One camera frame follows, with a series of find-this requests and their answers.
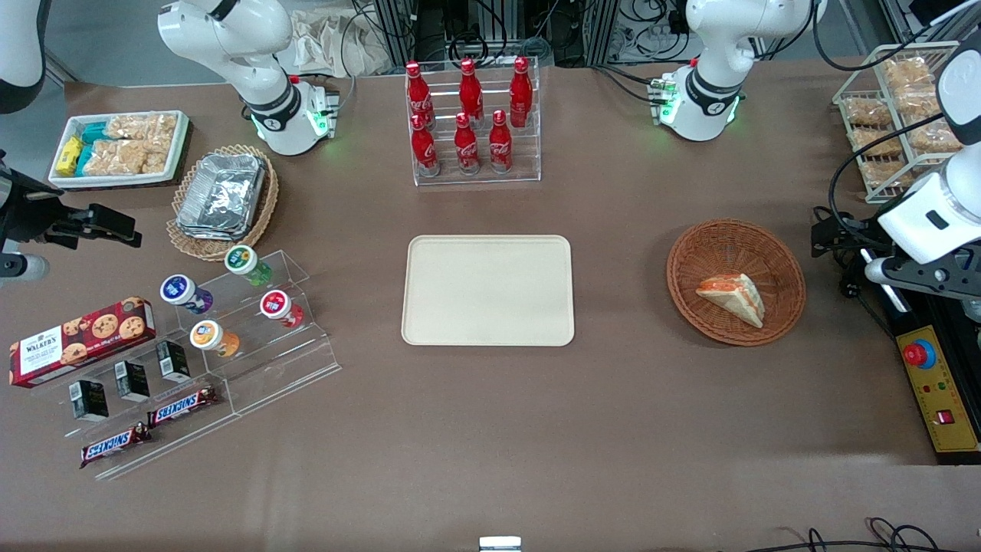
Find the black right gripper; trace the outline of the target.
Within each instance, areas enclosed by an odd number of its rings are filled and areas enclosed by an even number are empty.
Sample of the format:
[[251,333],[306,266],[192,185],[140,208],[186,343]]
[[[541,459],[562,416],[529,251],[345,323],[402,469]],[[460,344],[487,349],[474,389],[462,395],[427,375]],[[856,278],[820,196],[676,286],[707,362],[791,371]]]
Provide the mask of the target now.
[[[60,220],[64,214],[62,192],[21,172],[3,172],[1,179],[3,240],[78,248],[83,225],[76,220]],[[89,238],[120,242],[131,248],[143,245],[136,220],[102,204],[89,204]]]

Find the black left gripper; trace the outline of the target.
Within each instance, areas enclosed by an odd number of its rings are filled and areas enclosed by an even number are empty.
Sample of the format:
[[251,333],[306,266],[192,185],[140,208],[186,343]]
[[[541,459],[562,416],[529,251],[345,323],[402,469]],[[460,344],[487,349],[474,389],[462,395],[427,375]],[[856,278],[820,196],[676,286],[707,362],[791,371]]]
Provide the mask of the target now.
[[[847,211],[812,211],[812,258],[826,254],[872,252],[872,218],[855,218]],[[959,301],[980,298],[978,254],[947,254],[926,264],[910,256],[885,258],[881,273],[887,285]]]

